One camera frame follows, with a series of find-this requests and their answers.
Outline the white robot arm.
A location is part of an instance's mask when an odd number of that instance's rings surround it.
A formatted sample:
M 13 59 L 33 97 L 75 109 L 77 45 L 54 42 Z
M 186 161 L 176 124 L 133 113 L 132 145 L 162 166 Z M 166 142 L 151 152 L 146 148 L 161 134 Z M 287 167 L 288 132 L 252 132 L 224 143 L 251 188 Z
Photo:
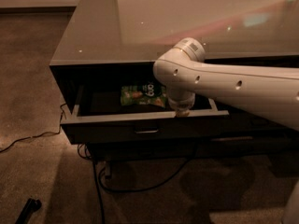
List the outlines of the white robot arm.
M 299 131 L 298 68 L 206 63 L 201 43 L 187 37 L 155 61 L 153 75 L 179 117 L 199 94 Z

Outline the white wrist gripper body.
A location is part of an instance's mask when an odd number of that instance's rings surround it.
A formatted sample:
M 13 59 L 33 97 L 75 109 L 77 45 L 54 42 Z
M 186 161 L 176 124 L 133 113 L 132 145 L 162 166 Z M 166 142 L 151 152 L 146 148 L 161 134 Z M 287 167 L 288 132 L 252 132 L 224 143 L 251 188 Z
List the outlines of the white wrist gripper body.
M 195 93 L 180 89 L 168 89 L 167 99 L 173 110 L 176 112 L 185 112 L 194 106 Z

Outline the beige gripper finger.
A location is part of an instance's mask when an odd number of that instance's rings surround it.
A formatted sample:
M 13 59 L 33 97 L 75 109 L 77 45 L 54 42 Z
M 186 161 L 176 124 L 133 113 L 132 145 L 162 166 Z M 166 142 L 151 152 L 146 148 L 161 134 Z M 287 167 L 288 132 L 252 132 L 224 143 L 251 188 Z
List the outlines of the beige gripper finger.
M 186 118 L 190 115 L 190 110 L 177 110 L 176 117 L 177 118 Z

